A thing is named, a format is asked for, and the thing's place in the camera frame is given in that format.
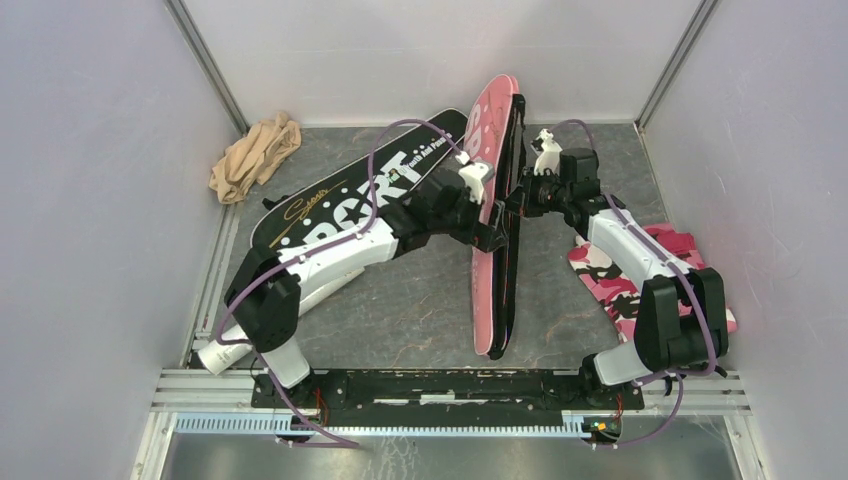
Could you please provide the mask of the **black sport racket bag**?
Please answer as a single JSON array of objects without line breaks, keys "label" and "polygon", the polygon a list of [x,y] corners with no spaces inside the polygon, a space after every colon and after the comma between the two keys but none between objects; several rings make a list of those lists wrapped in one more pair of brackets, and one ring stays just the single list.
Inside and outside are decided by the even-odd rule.
[{"label": "black sport racket bag", "polygon": [[279,201],[254,227],[250,245],[299,247],[364,225],[372,213],[370,188],[375,188],[378,207],[411,190],[452,152],[448,139],[462,141],[467,116],[446,109],[429,122],[437,129],[417,125],[379,146],[372,176],[365,155]]}]

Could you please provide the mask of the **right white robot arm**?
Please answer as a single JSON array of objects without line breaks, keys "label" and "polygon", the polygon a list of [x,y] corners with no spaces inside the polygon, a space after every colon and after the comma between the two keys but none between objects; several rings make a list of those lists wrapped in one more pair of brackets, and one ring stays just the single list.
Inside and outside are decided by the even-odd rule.
[{"label": "right white robot arm", "polygon": [[580,400],[602,408],[626,382],[671,373],[711,374],[729,348],[724,282],[711,267],[694,268],[653,239],[615,196],[603,193],[597,153],[589,148],[538,148],[507,199],[510,211],[533,218],[559,213],[604,251],[639,289],[632,340],[595,354],[577,382]]}]

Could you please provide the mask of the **pink sport racket bag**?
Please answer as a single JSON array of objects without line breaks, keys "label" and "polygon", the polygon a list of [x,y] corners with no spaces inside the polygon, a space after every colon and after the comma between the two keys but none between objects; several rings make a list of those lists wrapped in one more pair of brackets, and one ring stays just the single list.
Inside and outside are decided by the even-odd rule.
[{"label": "pink sport racket bag", "polygon": [[470,277],[474,351],[490,360],[503,357],[515,319],[520,218],[504,203],[525,166],[524,114],[517,79],[499,74],[473,103],[465,131],[464,150],[492,173],[484,182]]}]

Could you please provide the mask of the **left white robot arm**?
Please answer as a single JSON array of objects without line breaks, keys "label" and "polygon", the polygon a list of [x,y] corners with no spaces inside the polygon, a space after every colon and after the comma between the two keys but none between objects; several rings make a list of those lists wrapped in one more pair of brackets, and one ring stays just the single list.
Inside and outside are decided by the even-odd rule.
[{"label": "left white robot arm", "polygon": [[314,394],[311,367],[295,338],[303,297],[354,270],[422,248],[435,235],[496,251],[508,242],[506,210],[504,200],[490,200],[462,180],[427,178],[363,227],[296,248],[252,249],[228,293],[227,311],[275,378],[278,397],[302,407]]}]

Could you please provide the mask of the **white shuttlecock tube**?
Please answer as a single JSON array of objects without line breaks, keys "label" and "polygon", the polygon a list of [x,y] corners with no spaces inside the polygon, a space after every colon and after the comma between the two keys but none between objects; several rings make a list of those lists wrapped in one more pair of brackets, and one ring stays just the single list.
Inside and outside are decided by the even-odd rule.
[{"label": "white shuttlecock tube", "polygon": [[[299,316],[306,315],[320,302],[359,277],[364,268],[359,268],[329,282],[300,301]],[[217,340],[210,340],[197,351],[200,363],[213,375],[218,375],[233,366],[252,351],[247,344],[222,345]]]}]

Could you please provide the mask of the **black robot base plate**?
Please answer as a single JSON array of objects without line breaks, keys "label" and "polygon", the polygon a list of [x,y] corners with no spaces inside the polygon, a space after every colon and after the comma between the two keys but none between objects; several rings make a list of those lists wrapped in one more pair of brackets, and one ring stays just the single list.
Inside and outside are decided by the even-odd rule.
[{"label": "black robot base plate", "polygon": [[565,412],[641,410],[632,386],[596,387],[572,370],[329,369],[287,392],[328,427],[556,426]]}]

